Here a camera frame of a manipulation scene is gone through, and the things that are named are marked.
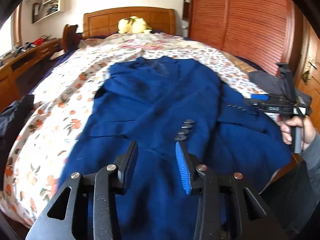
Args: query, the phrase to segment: wooden wardrobe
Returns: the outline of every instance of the wooden wardrobe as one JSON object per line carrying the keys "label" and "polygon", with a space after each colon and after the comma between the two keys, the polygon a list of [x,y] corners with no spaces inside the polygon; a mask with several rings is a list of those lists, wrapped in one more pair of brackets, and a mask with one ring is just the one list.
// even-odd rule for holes
{"label": "wooden wardrobe", "polygon": [[[191,39],[246,58],[270,74],[277,74],[275,63],[291,61],[293,50],[300,53],[302,41],[293,43],[295,32],[302,38],[303,27],[291,0],[191,0],[191,6]],[[298,56],[293,55],[294,64]]]}

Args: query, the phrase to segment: hand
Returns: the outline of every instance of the hand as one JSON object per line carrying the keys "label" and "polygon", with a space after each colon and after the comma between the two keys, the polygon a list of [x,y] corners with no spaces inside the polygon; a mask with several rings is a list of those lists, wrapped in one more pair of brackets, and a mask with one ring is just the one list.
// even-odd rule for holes
{"label": "hand", "polygon": [[[303,127],[302,119],[298,116],[294,116],[292,119],[287,120],[286,124],[282,121],[280,115],[278,117],[278,122],[280,122],[280,130],[282,133],[282,139],[285,144],[292,143],[292,137],[290,135],[290,126],[299,126]],[[313,127],[313,124],[308,116],[303,119],[304,123],[304,136],[303,136],[303,149],[307,149],[309,144],[313,141],[316,136],[316,129]]]}

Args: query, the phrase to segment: blue suit jacket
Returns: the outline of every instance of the blue suit jacket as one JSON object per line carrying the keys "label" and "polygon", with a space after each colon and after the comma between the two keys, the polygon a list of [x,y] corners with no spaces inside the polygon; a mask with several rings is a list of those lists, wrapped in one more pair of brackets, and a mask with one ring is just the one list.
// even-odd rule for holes
{"label": "blue suit jacket", "polygon": [[60,184],[74,171],[97,172],[137,141],[131,188],[116,198],[123,239],[192,239],[198,197],[182,188],[174,141],[185,119],[195,121],[190,153],[218,173],[243,173],[258,190],[290,161],[277,125],[193,59],[140,57],[114,64],[110,75]]}

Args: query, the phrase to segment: wooden desk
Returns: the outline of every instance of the wooden desk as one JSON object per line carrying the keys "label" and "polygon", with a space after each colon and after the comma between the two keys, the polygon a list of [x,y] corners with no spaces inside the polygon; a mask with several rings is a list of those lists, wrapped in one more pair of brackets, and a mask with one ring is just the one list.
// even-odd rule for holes
{"label": "wooden desk", "polygon": [[13,101],[23,96],[18,90],[16,79],[40,60],[56,52],[60,40],[44,42],[16,58],[5,60],[5,65],[0,67],[0,113]]}

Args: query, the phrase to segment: window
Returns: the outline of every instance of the window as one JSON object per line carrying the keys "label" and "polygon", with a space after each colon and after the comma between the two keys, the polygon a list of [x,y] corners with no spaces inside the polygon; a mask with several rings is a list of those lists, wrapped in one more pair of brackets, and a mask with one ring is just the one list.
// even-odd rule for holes
{"label": "window", "polygon": [[0,56],[12,49],[11,42],[11,16],[0,30]]}

